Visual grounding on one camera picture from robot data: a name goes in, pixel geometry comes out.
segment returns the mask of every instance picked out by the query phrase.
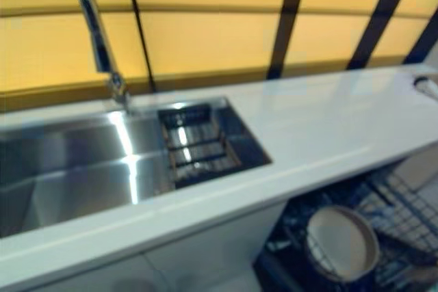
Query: white countertop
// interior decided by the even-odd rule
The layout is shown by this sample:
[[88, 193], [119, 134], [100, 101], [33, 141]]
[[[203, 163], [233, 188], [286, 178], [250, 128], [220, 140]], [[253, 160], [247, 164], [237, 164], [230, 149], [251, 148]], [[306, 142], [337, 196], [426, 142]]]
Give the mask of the white countertop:
[[[134, 97], [134, 105], [226, 96], [273, 163], [0, 240], [0, 289], [24, 289], [282, 202], [438, 141], [438, 102], [418, 64]], [[94, 101], [3, 116], [0, 129], [108, 110]]]

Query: kitchen sink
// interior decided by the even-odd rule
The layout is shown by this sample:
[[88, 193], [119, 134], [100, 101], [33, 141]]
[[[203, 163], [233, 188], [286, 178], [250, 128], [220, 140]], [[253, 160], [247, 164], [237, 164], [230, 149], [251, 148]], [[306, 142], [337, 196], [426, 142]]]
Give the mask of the kitchen sink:
[[0, 237], [270, 163], [228, 100], [0, 132]]

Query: yellow wall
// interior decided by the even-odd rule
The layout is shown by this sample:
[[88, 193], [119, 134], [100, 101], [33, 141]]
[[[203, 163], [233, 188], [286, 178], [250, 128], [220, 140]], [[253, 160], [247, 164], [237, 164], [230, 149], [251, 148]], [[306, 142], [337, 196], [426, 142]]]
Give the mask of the yellow wall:
[[[148, 70], [131, 0], [97, 1], [120, 71], [139, 92], [147, 91]], [[377, 2], [301, 0], [283, 76], [345, 69]], [[138, 0], [158, 88], [265, 79], [282, 3]], [[400, 64], [437, 6], [438, 0], [401, 0], [368, 66]], [[95, 70], [77, 0], [0, 0], [0, 96], [9, 100], [9, 109], [106, 97], [105, 78]], [[17, 101], [26, 95], [32, 102]]]
[[[148, 71], [131, 0], [97, 3], [119, 70], [147, 90]], [[105, 79], [107, 75], [96, 72], [78, 0], [0, 0], [3, 110], [106, 98]]]

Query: faucet spout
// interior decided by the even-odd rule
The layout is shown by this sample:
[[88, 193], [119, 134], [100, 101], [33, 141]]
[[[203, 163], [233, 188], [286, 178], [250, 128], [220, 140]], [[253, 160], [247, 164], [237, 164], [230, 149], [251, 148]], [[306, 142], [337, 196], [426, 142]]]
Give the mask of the faucet spout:
[[90, 30], [94, 60], [98, 72], [110, 75], [108, 87], [112, 98], [125, 109], [128, 108], [129, 94], [122, 75], [119, 73], [114, 59], [107, 34], [99, 14], [96, 0], [79, 0], [83, 15]]

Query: black vertical stripe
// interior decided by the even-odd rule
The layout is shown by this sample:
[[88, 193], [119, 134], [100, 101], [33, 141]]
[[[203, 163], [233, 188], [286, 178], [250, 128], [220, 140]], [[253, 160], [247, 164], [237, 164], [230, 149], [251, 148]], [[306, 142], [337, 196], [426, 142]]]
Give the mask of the black vertical stripe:
[[153, 79], [151, 63], [149, 61], [148, 51], [147, 51], [147, 47], [146, 47], [146, 39], [144, 38], [144, 34], [143, 34], [142, 21], [140, 20], [140, 11], [138, 9], [137, 0], [132, 0], [132, 6], [133, 6], [133, 9], [134, 9], [134, 13], [136, 15], [138, 33], [140, 35], [140, 40], [141, 40], [141, 43], [142, 43], [144, 59], [146, 60], [146, 66], [148, 68], [149, 85], [151, 87], [152, 92], [156, 92], [157, 88], [155, 86], [155, 81]]
[[272, 51], [271, 63], [267, 79], [278, 79], [283, 70], [283, 62], [286, 56], [287, 47], [294, 28], [296, 14], [300, 0], [283, 0], [279, 27], [276, 32], [274, 49]]
[[359, 41], [347, 69], [365, 67], [392, 14], [396, 10], [399, 1], [400, 0], [378, 0], [376, 9], [371, 15], [371, 19], [363, 32], [361, 41]]
[[421, 36], [406, 56], [403, 64], [421, 63], [426, 59], [433, 45], [438, 40], [438, 8], [430, 18]]

